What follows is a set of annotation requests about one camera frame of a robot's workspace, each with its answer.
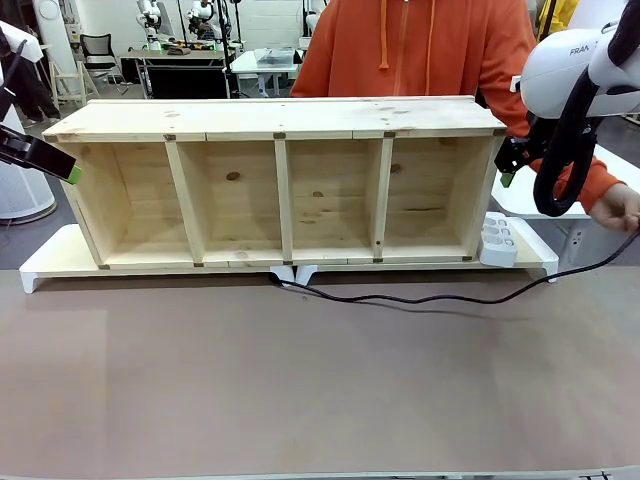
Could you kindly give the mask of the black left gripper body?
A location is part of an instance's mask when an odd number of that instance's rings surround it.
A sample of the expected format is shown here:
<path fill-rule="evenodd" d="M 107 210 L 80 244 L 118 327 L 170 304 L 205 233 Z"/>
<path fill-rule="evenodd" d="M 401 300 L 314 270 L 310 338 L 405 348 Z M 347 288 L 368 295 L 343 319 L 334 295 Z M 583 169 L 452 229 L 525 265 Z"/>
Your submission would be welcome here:
<path fill-rule="evenodd" d="M 7 126 L 1 126 L 1 160 L 7 164 L 25 165 L 32 138 Z"/>

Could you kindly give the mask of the person's left hand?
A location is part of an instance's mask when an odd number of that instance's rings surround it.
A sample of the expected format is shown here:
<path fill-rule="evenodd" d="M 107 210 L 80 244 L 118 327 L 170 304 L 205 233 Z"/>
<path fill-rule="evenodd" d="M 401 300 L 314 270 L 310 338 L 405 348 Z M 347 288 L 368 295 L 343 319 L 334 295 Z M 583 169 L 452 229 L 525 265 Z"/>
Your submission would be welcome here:
<path fill-rule="evenodd" d="M 639 229 L 639 207 L 639 193 L 619 183 L 594 203 L 589 216 L 606 229 L 632 234 Z"/>

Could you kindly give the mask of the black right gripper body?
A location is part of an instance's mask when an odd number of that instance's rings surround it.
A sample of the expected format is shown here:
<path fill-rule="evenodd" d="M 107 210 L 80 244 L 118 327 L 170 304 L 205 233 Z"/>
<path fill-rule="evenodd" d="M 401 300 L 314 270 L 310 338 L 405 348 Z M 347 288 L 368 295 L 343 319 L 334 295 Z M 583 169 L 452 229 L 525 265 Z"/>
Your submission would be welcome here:
<path fill-rule="evenodd" d="M 518 171 L 546 155 L 559 119 L 542 118 L 528 112 L 526 121 L 529 131 L 525 137 L 505 138 L 494 160 L 498 171 Z"/>

